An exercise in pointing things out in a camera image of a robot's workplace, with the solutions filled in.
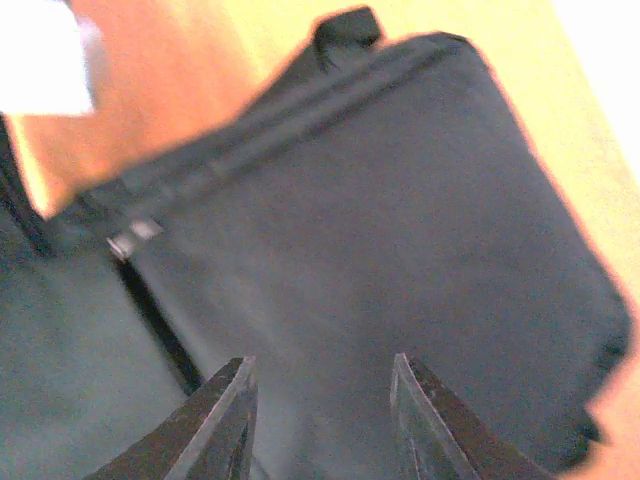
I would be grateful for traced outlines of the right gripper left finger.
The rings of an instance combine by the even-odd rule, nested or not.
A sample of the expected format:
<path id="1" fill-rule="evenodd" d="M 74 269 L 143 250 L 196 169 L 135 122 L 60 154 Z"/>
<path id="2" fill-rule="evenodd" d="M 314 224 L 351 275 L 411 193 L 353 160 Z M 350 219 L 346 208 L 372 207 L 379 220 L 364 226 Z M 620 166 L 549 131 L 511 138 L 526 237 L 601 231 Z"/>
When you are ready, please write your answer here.
<path id="1" fill-rule="evenodd" d="M 258 385 L 253 357 L 233 358 L 155 430 L 90 479 L 247 479 Z"/>

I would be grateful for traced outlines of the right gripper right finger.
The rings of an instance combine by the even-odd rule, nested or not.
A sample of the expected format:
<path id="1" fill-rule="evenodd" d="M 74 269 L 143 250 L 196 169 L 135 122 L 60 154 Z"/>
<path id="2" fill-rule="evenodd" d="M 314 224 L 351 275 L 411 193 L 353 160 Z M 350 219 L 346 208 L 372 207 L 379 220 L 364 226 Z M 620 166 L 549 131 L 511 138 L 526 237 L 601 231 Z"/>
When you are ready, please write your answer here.
<path id="1" fill-rule="evenodd" d="M 394 357 L 390 406 L 401 479 L 551 479 L 496 438 L 418 359 Z"/>

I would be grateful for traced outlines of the black student bag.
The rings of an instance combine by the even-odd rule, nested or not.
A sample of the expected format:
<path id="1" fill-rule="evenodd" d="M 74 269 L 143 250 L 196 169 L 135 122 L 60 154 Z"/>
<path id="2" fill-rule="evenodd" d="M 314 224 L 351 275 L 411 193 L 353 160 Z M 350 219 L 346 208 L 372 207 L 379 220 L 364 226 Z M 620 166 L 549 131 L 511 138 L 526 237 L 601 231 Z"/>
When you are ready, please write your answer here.
<path id="1" fill-rule="evenodd" d="M 422 362 L 552 476 L 632 320 L 488 66 L 434 33 L 323 21 L 231 126 L 51 219 L 1 141 L 1 475 L 88 476 L 233 358 L 247 479 L 401 479 L 394 357 Z"/>

